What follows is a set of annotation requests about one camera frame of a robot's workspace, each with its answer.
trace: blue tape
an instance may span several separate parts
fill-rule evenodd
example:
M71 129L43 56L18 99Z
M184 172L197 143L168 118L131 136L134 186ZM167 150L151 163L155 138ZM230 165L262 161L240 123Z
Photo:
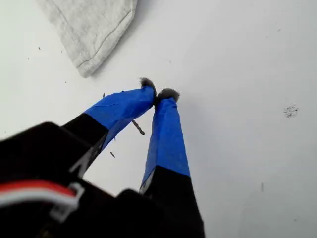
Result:
M173 98L163 99L156 106L142 184L156 165L190 176L180 117Z
M101 99L84 113L90 115L109 132L103 144L108 143L122 131L133 119L144 114L154 101L154 90L146 86L141 89L113 93Z

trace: gray cloth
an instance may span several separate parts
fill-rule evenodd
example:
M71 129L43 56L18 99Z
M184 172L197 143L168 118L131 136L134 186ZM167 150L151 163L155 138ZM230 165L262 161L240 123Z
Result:
M83 77L107 58L131 23L137 0L37 0Z

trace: debris particle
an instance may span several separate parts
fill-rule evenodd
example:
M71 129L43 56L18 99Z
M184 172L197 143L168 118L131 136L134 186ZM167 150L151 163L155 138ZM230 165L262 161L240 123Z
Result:
M289 107L284 109L284 115L287 118L293 118L297 115L298 110L299 110L298 107L295 104L292 104Z
M138 129L139 133L141 135L145 135L144 131L142 131L142 129L139 127L139 125L135 122L135 120L132 120L132 123L134 124L134 126Z

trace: white table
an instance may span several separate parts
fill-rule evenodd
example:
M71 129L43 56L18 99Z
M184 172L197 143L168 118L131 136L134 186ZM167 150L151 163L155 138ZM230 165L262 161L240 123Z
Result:
M0 137L43 121L62 125L103 93L148 77L158 91L181 93L209 237L316 237L316 7L314 0L140 0L113 54L84 79L34 1L1 0ZM286 118L293 104L298 114ZM136 120L145 136L128 125L85 178L114 195L137 190L153 112Z

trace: red wire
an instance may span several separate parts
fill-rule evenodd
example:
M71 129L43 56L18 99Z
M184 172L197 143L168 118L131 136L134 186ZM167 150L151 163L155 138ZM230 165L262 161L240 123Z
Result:
M24 180L0 184L0 195L1 193L14 192L22 189L48 189L54 192L62 193L64 195L72 197L76 196L75 192L69 188L44 180Z

